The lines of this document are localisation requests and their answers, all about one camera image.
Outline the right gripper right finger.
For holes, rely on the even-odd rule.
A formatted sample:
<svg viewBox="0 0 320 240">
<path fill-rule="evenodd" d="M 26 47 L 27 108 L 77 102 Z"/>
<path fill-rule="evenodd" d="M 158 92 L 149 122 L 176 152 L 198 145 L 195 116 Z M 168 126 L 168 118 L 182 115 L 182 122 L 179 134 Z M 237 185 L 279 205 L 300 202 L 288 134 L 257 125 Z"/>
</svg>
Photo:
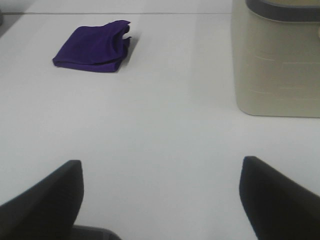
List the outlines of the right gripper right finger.
<svg viewBox="0 0 320 240">
<path fill-rule="evenodd" d="M 320 197 L 255 156 L 243 159 L 239 196 L 259 240 L 320 238 Z"/>
</svg>

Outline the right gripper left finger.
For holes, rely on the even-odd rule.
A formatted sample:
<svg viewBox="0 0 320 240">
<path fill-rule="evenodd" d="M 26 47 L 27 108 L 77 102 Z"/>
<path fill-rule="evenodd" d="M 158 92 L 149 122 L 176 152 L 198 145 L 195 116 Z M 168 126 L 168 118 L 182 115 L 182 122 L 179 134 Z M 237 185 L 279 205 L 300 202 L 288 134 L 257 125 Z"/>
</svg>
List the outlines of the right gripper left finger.
<svg viewBox="0 0 320 240">
<path fill-rule="evenodd" d="M 69 160 L 0 206 L 0 238 L 67 240 L 82 201 L 82 163 Z"/>
</svg>

